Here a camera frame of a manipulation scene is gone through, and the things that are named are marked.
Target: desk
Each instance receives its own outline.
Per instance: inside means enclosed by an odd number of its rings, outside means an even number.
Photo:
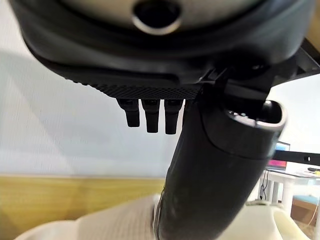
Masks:
[[[279,183],[283,184],[282,204],[284,210],[290,215],[292,201],[294,198],[294,185],[320,185],[320,176],[311,176],[298,172],[286,172],[284,170],[265,170],[260,177],[258,186],[262,185],[263,178],[266,183],[268,174],[268,184],[265,191],[266,200],[272,203],[278,203]],[[314,229],[314,239],[320,240],[320,209],[317,213],[317,221]]]

